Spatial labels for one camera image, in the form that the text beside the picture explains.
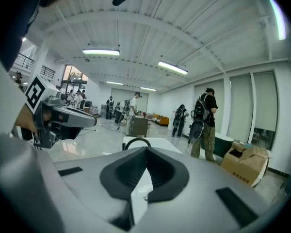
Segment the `khaki pants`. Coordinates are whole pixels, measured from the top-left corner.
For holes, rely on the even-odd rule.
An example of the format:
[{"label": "khaki pants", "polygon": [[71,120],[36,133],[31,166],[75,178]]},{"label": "khaki pants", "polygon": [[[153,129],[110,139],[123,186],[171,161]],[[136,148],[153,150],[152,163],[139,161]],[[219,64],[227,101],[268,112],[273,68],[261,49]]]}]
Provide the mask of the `khaki pants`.
[{"label": "khaki pants", "polygon": [[209,127],[206,123],[204,123],[204,130],[202,132],[201,137],[193,143],[191,156],[195,158],[199,158],[200,142],[202,138],[204,139],[204,143],[205,143],[206,160],[210,162],[214,162],[213,150],[214,150],[214,139],[215,139],[215,127]]},{"label": "khaki pants", "polygon": [[130,128],[131,128],[131,120],[132,116],[127,116],[127,125],[126,125],[126,135],[130,135]]}]

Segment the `railing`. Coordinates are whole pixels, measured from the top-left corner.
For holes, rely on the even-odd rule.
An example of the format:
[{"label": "railing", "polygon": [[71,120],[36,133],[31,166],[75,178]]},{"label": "railing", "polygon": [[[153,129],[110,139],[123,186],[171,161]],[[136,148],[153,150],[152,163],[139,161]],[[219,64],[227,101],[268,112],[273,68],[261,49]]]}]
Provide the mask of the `railing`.
[{"label": "railing", "polygon": [[[28,69],[28,71],[32,70],[33,64],[34,64],[34,60],[32,60],[31,58],[28,58],[27,56],[21,53],[17,55],[17,58],[14,62],[15,67],[21,66],[23,68]],[[40,74],[53,79],[55,71],[47,68],[46,66],[42,66]]]}]

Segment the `ceiling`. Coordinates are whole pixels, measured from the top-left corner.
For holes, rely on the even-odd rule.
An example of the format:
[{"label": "ceiling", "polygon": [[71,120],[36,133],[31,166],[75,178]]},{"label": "ceiling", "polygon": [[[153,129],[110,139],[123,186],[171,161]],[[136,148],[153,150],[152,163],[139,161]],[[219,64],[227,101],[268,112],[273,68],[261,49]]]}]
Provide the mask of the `ceiling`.
[{"label": "ceiling", "polygon": [[[61,0],[40,9],[36,32],[94,82],[164,92],[232,69],[291,58],[268,0]],[[120,50],[120,56],[82,49]],[[157,66],[162,60],[187,75]]]}]

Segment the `floor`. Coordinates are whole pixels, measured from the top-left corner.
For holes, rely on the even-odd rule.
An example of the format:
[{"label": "floor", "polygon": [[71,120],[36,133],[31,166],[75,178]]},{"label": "floor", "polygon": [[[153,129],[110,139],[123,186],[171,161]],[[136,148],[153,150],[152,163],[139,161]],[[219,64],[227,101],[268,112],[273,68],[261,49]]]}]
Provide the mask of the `floor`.
[{"label": "floor", "polygon": [[[54,162],[115,153],[121,151],[125,130],[126,125],[117,125],[114,120],[100,117],[97,119],[95,127],[83,129],[75,140],[59,140],[50,150],[46,151],[49,152]],[[188,138],[171,137],[171,132],[167,127],[154,122],[151,122],[148,137],[163,137],[182,153],[187,155],[191,153],[192,145],[188,146]],[[271,205],[278,200],[279,189],[284,180],[285,178],[267,171],[254,189]]]}]

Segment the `ceiling light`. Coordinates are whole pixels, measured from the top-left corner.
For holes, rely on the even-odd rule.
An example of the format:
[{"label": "ceiling light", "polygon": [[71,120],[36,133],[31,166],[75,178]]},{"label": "ceiling light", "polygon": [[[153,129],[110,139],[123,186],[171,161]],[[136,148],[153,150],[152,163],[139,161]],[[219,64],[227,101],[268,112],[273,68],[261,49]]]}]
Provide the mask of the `ceiling light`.
[{"label": "ceiling light", "polygon": [[155,89],[146,88],[146,87],[140,87],[140,89],[143,89],[143,90],[149,90],[149,91],[156,91]]},{"label": "ceiling light", "polygon": [[106,50],[106,49],[83,49],[85,54],[107,54],[107,55],[120,55],[119,50]]},{"label": "ceiling light", "polygon": [[279,40],[285,40],[287,38],[287,35],[286,35],[285,21],[283,19],[283,13],[279,5],[275,2],[275,0],[270,0],[270,2],[271,2],[271,5],[273,7],[275,17],[276,17]]},{"label": "ceiling light", "polygon": [[184,75],[186,75],[186,74],[189,73],[189,72],[186,71],[186,70],[183,70],[183,69],[181,69],[181,68],[179,68],[179,67],[172,66],[172,65],[170,65],[170,64],[168,64],[168,63],[165,63],[165,62],[163,62],[163,61],[160,61],[160,62],[158,63],[158,65],[161,66],[161,67],[164,67],[164,68],[167,68],[167,69],[173,70],[173,71],[175,71],[175,72],[178,72],[178,73],[184,74]]},{"label": "ceiling light", "polygon": [[111,82],[111,81],[106,81],[106,83],[112,83],[112,84],[119,84],[119,85],[124,85],[123,83],[118,83],[118,82]]}]

